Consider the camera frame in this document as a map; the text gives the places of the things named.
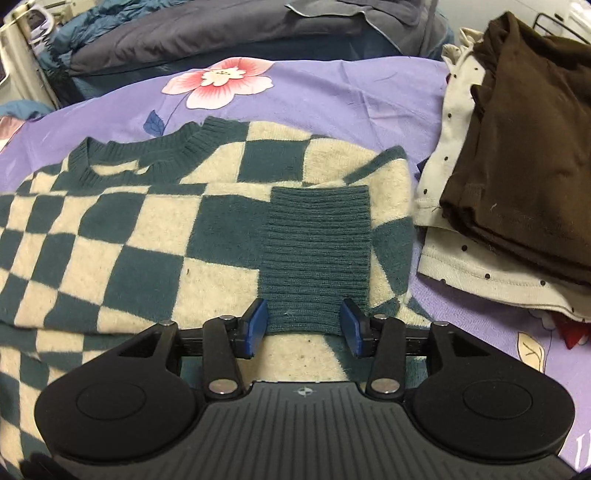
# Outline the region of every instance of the sweater neckline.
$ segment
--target sweater neckline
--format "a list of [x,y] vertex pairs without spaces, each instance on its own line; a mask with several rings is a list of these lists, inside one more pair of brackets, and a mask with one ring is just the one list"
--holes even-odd
[[[70,153],[70,187],[104,189],[174,183],[224,143],[231,123],[208,116],[202,126],[189,122],[171,134],[128,144],[103,143],[87,137]],[[111,167],[115,173],[100,174],[98,167]]]

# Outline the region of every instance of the pink flower print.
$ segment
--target pink flower print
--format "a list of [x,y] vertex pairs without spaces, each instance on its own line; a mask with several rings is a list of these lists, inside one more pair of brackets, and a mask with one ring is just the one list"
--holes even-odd
[[24,120],[13,116],[0,116],[0,151],[10,142],[12,136],[25,124]]
[[260,74],[272,65],[269,60],[233,57],[208,69],[183,73],[171,79],[162,93],[178,95],[191,92],[187,108],[215,110],[229,104],[234,95],[253,95],[271,88],[271,79]]

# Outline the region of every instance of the gray blanket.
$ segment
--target gray blanket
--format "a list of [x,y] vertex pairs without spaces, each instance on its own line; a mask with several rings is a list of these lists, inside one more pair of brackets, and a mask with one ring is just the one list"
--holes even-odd
[[419,55],[428,24],[424,0],[346,2],[316,0],[309,14],[312,2],[191,0],[121,25],[84,46],[72,55],[70,73],[163,63],[281,38],[361,35],[369,26],[403,55]]

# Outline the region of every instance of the brown shirt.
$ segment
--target brown shirt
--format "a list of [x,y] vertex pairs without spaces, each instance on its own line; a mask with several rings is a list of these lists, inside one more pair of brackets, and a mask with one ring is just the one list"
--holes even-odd
[[486,75],[444,214],[492,248],[591,284],[591,47],[507,12],[474,52]]

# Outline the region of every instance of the green and cream checkered pattern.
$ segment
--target green and cream checkered pattern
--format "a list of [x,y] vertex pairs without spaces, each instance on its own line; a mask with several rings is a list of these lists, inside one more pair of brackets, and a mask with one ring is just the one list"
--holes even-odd
[[401,148],[208,118],[139,144],[88,139],[0,196],[9,469],[46,451],[33,407],[50,381],[160,320],[198,327],[262,296],[277,335],[241,362],[245,381],[354,376],[343,297],[428,322],[408,293],[410,195]]

